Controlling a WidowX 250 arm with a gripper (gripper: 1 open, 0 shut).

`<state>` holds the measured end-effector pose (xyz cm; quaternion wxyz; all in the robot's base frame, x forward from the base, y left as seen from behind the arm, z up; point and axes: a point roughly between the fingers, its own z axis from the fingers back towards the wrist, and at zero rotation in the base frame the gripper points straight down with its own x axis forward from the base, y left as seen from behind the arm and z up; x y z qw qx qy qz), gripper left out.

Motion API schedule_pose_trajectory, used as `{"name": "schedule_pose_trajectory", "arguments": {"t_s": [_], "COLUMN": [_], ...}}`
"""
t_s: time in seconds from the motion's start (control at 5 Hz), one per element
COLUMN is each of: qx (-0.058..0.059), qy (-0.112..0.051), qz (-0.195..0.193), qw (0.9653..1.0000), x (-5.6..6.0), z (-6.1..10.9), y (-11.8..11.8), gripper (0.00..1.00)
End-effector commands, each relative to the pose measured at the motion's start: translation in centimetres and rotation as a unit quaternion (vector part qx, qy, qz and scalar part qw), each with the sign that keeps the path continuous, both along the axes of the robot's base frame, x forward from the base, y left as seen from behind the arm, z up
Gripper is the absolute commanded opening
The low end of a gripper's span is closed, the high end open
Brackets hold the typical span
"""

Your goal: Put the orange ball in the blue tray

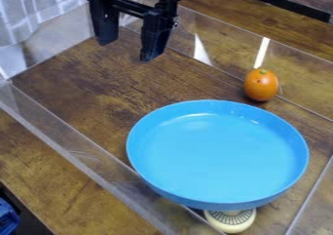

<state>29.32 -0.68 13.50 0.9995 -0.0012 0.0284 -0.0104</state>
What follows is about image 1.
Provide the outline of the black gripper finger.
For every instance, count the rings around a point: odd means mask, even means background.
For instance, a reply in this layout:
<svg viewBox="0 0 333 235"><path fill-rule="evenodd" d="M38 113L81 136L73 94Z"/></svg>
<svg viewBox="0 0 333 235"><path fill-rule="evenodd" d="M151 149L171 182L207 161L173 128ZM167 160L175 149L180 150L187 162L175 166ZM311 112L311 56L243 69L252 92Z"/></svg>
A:
<svg viewBox="0 0 333 235"><path fill-rule="evenodd" d="M97 43L105 46L119 38L120 12L108 0L89 0L89 14Z"/></svg>
<svg viewBox="0 0 333 235"><path fill-rule="evenodd" d="M151 61L164 53L172 29L173 20L161 12L147 12L144 14L140 33L141 61Z"/></svg>

